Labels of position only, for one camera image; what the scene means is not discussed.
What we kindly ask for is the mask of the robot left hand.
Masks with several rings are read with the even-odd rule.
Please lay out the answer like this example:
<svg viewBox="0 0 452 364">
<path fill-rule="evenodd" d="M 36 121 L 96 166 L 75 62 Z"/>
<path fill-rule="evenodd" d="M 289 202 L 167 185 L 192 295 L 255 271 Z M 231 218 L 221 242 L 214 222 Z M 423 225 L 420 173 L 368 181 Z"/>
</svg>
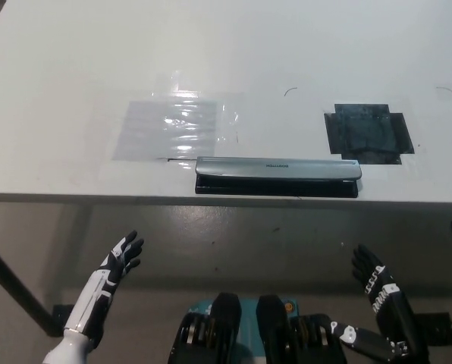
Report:
<svg viewBox="0 0 452 364">
<path fill-rule="evenodd" d="M 104 324 L 122 279 L 140 264 L 144 239 L 131 231 L 121 238 L 93 271 L 82 289 L 65 324 L 95 344 L 104 333 Z"/>
</svg>

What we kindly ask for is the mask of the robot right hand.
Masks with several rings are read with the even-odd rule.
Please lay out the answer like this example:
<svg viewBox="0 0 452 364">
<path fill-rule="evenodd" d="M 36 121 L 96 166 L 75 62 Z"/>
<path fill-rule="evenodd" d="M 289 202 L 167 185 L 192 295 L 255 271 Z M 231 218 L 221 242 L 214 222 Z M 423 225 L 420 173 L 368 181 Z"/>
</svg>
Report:
<svg viewBox="0 0 452 364">
<path fill-rule="evenodd" d="M 382 363 L 429 363 L 428 344 L 420 333 L 406 294 L 388 267 L 366 246 L 353 251 L 353 276 L 363 286 L 379 332 L 332 321 L 330 333 L 347 348 Z"/>
</svg>

